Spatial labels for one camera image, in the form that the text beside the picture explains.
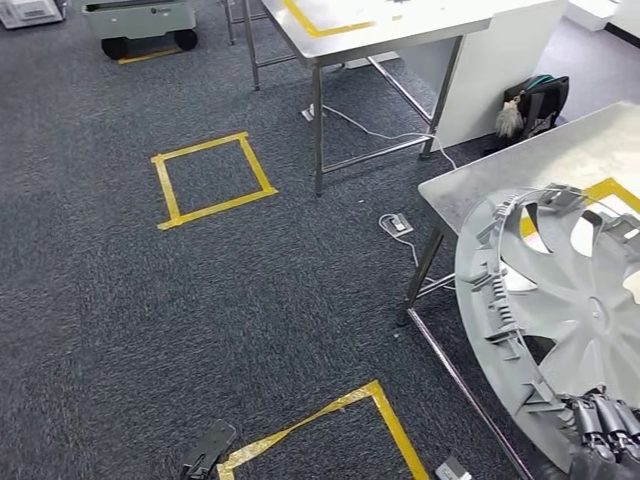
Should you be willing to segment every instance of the yellow tape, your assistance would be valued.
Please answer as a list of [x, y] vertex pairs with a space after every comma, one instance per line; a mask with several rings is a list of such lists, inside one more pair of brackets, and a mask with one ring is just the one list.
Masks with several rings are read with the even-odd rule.
[[298, 21], [303, 28], [306, 30], [309, 36], [312, 37], [326, 37], [329, 35], [336, 35], [337, 33], [345, 33], [345, 32], [351, 32], [353, 30], [359, 30], [361, 28], [367, 28], [371, 27], [374, 24], [374, 22], [362, 22], [362, 23], [355, 23], [353, 25], [344, 25], [342, 27], [334, 27], [334, 28], [327, 28], [325, 30], [318, 30], [315, 25], [311, 23], [310, 20], [306, 18], [306, 15], [302, 13], [302, 10], [298, 8], [297, 5], [295, 4], [294, 0], [284, 0], [285, 6], [288, 8], [291, 15], [295, 17], [296, 20]]
[[263, 192], [269, 192], [270, 194], [278, 193], [269, 183], [269, 180], [266, 179], [266, 175], [264, 174], [262, 167], [260, 167], [260, 163], [258, 163], [258, 159], [256, 158], [256, 154], [254, 153], [251, 146], [247, 141], [247, 135], [240, 137], [239, 141], [240, 147], [242, 147], [242, 152], [245, 153], [245, 158], [249, 162], [249, 166], [251, 167], [251, 171], [254, 172], [254, 176], [256, 177], [256, 180], [258, 181], [260, 188], [262, 188]]
[[169, 211], [169, 218], [180, 218], [180, 209], [176, 202], [171, 180], [167, 172], [167, 166], [165, 165], [165, 158], [161, 154], [152, 158], [151, 161], [155, 164], [155, 169], [158, 170], [158, 178], [160, 180], [160, 186], [162, 187], [162, 193], [165, 194], [165, 201], [167, 203], [167, 210]]
[[[586, 205], [590, 205], [594, 200], [602, 200], [609, 195], [615, 195], [636, 212], [640, 213], [640, 199], [611, 177], [586, 188], [584, 192], [590, 197], [585, 200]], [[520, 222], [520, 235], [522, 238], [528, 237], [535, 232], [536, 227], [534, 226], [531, 218], [523, 218]]]
[[409, 470], [414, 478], [419, 480], [428, 479], [429, 476], [426, 474], [426, 471], [424, 467], [423, 467], [422, 463], [420, 463], [417, 454], [416, 454], [415, 450], [414, 450], [414, 447], [411, 445], [411, 442], [409, 441], [408, 437], [407, 437], [402, 429], [402, 426], [400, 425], [400, 422], [395, 414], [393, 413], [391, 405], [384, 395], [384, 392], [377, 380], [374, 380], [373, 382], [365, 385], [364, 387], [338, 398], [337, 400], [333, 401], [322, 410], [314, 413], [310, 417], [305, 418], [304, 420], [298, 422], [292, 427], [281, 430], [266, 438], [263, 438], [261, 440], [242, 447], [239, 450], [236, 450], [229, 455], [227, 461], [218, 464], [218, 478], [220, 480], [234, 480], [234, 468], [239, 467], [240, 465], [264, 453], [297, 428], [312, 422], [313, 420], [322, 417], [322, 415], [335, 412], [336, 410], [340, 410], [340, 408], [368, 397], [373, 397], [374, 402], [380, 412], [380, 415], [382, 415], [382, 418], [386, 424], [387, 428], [389, 428], [389, 432], [391, 432], [391, 435], [395, 441], [395, 444], [400, 450], [400, 453], [402, 453], [405, 458], [405, 461], [407, 462], [407, 465], [409, 467]]
[[194, 212], [186, 213], [184, 215], [180, 215], [176, 218], [172, 218], [167, 222], [162, 222], [158, 224], [158, 228], [160, 230], [168, 230], [172, 227], [177, 227], [186, 222], [191, 222], [192, 220], [197, 220], [198, 218], [206, 217], [208, 215], [213, 215], [214, 213], [223, 212], [225, 210], [229, 210], [231, 208], [239, 207], [241, 205], [245, 205], [247, 203], [254, 202], [256, 200], [260, 200], [260, 198], [268, 197], [269, 195], [275, 195], [278, 193], [277, 190], [272, 190], [271, 192], [265, 192], [265, 191], [259, 191], [250, 193], [248, 195], [243, 195], [242, 197], [233, 198], [232, 200], [227, 200], [223, 203], [218, 203], [216, 205], [211, 205], [211, 207], [205, 207], [200, 210], [195, 210]]
[[140, 55], [139, 57], [121, 58], [118, 60], [118, 65], [126, 65], [128, 63], [141, 62], [143, 60], [150, 60], [152, 58], [164, 57], [166, 55], [173, 55], [174, 53], [181, 52], [180, 48], [168, 48], [167, 50], [160, 50], [159, 52], [147, 53], [146, 55]]
[[[247, 132], [240, 132], [233, 135], [227, 135], [226, 137], [214, 138], [213, 140], [208, 140], [179, 150], [174, 150], [172, 152], [159, 153], [152, 158], [151, 161], [154, 163], [156, 170], [158, 170], [158, 178], [160, 180], [160, 185], [162, 187], [162, 192], [165, 194], [165, 200], [167, 202], [167, 209], [169, 211], [169, 220], [158, 224], [158, 228], [160, 230], [167, 230], [172, 227], [177, 227], [186, 222], [206, 217], [208, 215], [213, 215], [214, 213], [220, 213], [231, 208], [239, 207], [240, 205], [245, 205], [249, 202], [254, 202], [260, 198], [278, 193], [278, 190], [275, 190], [269, 183], [266, 175], [264, 174], [264, 171], [263, 171], [262, 167], [260, 167], [260, 163], [258, 163], [257, 158], [256, 158], [256, 155], [251, 149], [251, 145], [249, 145], [249, 142], [247, 141], [247, 137], [248, 137]], [[240, 147], [249, 163], [249, 166], [251, 168], [254, 176], [260, 185], [260, 190], [227, 200], [226, 202], [211, 205], [211, 207], [205, 207], [200, 210], [195, 210], [194, 212], [180, 215], [177, 202], [176, 201], [175, 194], [174, 193], [174, 189], [171, 186], [171, 181], [169, 179], [168, 173], [167, 173], [167, 167], [165, 165], [165, 162], [172, 158], [199, 152], [208, 148], [217, 147], [219, 145], [234, 142], [236, 140], [240, 144]]]

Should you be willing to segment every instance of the black bag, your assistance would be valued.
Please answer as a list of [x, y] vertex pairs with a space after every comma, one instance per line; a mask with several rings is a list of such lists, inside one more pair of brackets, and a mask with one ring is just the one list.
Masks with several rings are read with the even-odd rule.
[[[552, 75], [537, 75], [506, 90], [505, 108], [497, 122], [498, 136], [506, 147], [550, 130], [555, 126], [568, 95], [569, 77]], [[515, 107], [522, 120], [514, 118]], [[500, 129], [501, 116], [505, 112], [508, 126]]]

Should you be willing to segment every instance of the white cabinet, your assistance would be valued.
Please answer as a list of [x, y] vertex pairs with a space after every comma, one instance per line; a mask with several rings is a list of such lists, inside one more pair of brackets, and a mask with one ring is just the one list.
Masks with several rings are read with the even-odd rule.
[[[466, 35], [438, 128], [450, 146], [494, 131], [503, 92], [535, 68], [567, 7], [566, 0], [494, 0], [488, 29]], [[398, 51], [409, 67], [440, 89], [453, 39]], [[436, 149], [434, 142], [432, 149]]]

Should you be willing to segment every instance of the robotic hand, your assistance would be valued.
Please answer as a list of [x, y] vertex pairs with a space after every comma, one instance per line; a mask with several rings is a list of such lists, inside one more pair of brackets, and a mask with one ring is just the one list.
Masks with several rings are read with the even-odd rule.
[[574, 457], [570, 480], [640, 478], [640, 421], [629, 405], [604, 392], [568, 403], [582, 443]]

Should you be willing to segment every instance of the black wheel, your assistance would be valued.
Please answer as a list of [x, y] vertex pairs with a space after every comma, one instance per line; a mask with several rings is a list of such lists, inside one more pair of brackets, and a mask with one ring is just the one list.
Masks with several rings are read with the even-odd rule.
[[198, 45], [198, 35], [193, 30], [174, 32], [174, 39], [180, 50], [192, 50], [195, 45]]
[[127, 41], [124, 38], [105, 38], [102, 41], [102, 51], [112, 60], [119, 60], [127, 56]]

